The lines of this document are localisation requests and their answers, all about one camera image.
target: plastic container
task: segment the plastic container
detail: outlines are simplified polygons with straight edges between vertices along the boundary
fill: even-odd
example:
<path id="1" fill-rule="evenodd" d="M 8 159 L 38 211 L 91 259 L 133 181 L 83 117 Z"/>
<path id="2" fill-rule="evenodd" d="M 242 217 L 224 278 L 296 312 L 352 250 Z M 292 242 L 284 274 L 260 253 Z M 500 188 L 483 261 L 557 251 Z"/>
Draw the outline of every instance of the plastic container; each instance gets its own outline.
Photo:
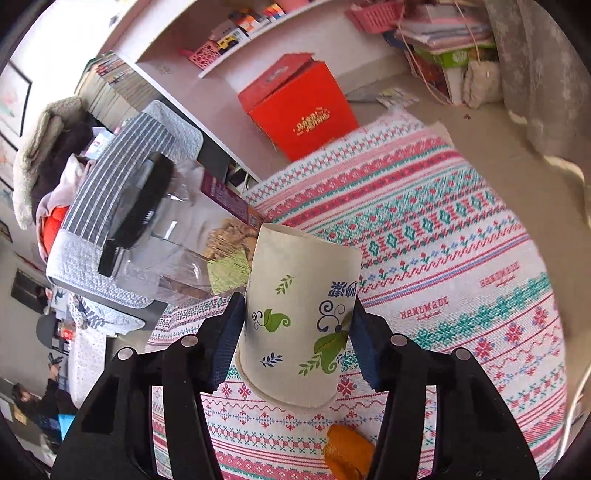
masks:
<path id="1" fill-rule="evenodd" d="M 205 70 L 219 57 L 221 57 L 221 55 L 217 50 L 216 43 L 208 40 L 205 42 L 203 47 L 199 48 L 193 55 L 189 57 L 189 60 L 191 60 L 200 69 Z"/>
<path id="2" fill-rule="evenodd" d="M 375 34 L 392 30 L 402 17 L 402 9 L 402 2 L 356 4 L 345 15 L 360 32 Z"/>

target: white paper cup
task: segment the white paper cup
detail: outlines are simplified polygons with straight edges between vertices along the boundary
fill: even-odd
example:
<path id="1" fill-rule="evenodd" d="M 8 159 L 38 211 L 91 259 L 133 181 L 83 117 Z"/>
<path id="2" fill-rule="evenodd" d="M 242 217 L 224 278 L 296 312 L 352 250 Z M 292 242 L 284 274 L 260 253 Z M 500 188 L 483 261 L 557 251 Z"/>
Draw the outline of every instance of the white paper cup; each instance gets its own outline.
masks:
<path id="1" fill-rule="evenodd" d="M 251 390 L 292 411 L 334 400 L 361 251 L 266 223 L 246 292 L 236 366 Z"/>

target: picture frame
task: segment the picture frame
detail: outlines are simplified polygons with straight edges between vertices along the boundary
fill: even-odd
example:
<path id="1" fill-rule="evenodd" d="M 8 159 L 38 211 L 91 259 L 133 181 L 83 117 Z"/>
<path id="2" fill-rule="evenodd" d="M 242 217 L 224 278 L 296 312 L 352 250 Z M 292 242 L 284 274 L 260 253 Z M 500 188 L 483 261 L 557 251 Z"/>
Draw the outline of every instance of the picture frame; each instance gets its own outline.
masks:
<path id="1" fill-rule="evenodd" d="M 5 238 L 12 243 L 12 236 L 10 235 L 10 228 L 8 225 L 0 220 L 0 238 Z"/>
<path id="2" fill-rule="evenodd" d="M 22 136 L 32 84 L 11 61 L 0 75 L 0 120 L 18 137 Z"/>
<path id="3" fill-rule="evenodd" d="M 11 190 L 14 186 L 12 166 L 17 156 L 17 148 L 0 132 L 0 180 Z"/>
<path id="4" fill-rule="evenodd" d="M 12 193 L 13 188 L 0 177 L 0 204 L 4 203 L 12 210 L 14 205 L 12 204 Z"/>

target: red box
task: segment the red box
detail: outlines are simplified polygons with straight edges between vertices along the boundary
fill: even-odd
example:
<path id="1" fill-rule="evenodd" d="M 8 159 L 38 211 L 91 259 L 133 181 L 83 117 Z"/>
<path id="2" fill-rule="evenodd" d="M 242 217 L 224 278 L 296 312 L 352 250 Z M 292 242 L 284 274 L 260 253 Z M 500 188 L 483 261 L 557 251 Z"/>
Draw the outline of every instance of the red box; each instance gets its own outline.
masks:
<path id="1" fill-rule="evenodd" d="M 311 53 L 283 55 L 238 99 L 291 161 L 358 127 L 326 63 Z"/>

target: tablecloth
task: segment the tablecloth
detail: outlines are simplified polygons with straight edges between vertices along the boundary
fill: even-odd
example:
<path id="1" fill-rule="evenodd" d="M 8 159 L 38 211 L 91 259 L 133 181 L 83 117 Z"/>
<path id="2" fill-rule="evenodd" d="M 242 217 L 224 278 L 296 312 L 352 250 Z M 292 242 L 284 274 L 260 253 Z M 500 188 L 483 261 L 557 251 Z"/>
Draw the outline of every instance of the tablecloth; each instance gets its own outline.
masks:
<path id="1" fill-rule="evenodd" d="M 392 111 L 290 165 L 248 200 L 273 222 L 360 248 L 358 296 L 366 310 L 424 348 L 472 351 L 517 419 L 540 473 L 549 470 L 566 401 L 554 294 L 522 223 L 454 148 L 408 112 Z M 194 333 L 226 303 L 214 297 L 169 307 L 148 350 Z M 433 463 L 435 394 L 427 389 L 419 476 Z M 363 380 L 349 342 L 337 399 L 325 411 L 268 404 L 234 364 L 202 399 L 225 478 L 320 480 L 332 478 L 322 458 L 330 425 L 346 424 L 376 442 L 386 394 Z M 152 425 L 158 470 L 170 476 L 159 388 Z"/>

